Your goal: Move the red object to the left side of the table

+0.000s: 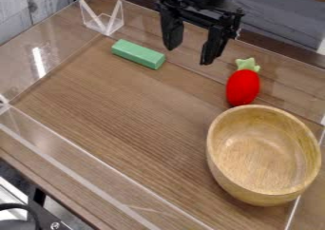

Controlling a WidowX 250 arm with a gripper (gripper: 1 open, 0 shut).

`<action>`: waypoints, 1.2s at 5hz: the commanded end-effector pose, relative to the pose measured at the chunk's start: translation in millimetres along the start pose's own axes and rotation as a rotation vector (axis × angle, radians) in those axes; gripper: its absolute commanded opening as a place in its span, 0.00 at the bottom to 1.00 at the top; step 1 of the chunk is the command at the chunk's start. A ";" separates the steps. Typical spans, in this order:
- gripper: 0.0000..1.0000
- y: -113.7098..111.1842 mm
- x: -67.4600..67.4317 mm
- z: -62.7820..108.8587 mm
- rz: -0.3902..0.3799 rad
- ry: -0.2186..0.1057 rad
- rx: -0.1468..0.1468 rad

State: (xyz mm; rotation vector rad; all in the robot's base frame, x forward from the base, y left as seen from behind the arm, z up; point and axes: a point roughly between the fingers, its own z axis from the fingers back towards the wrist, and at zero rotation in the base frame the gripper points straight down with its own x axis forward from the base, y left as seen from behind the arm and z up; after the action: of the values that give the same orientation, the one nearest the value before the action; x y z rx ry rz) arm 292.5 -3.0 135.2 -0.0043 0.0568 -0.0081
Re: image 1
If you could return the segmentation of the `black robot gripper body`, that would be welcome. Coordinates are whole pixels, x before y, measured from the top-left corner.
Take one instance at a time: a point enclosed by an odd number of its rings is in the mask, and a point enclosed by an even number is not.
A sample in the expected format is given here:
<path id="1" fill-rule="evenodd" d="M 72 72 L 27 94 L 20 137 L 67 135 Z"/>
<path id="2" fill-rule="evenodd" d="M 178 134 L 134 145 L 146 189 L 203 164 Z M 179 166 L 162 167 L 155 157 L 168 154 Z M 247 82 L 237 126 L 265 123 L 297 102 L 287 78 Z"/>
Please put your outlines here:
<path id="1" fill-rule="evenodd" d="M 159 0 L 162 27 L 171 29 L 184 21 L 202 28 L 219 25 L 238 30 L 245 13 L 229 0 Z"/>

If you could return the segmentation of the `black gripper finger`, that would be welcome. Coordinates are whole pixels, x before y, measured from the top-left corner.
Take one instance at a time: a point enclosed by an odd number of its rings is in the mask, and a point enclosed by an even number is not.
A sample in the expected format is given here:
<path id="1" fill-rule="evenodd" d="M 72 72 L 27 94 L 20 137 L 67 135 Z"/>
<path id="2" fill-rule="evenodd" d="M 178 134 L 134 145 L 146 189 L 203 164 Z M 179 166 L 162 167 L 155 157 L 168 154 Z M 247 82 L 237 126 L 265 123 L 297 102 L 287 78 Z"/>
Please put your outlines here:
<path id="1" fill-rule="evenodd" d="M 221 26 L 211 26 L 209 29 L 209 38 L 202 47 L 201 65 L 210 65 L 213 60 L 221 56 L 230 38 L 230 32 Z"/>
<path id="2" fill-rule="evenodd" d="M 176 10 L 160 7 L 162 41 L 168 50 L 176 48 L 183 42 L 184 24 Z"/>

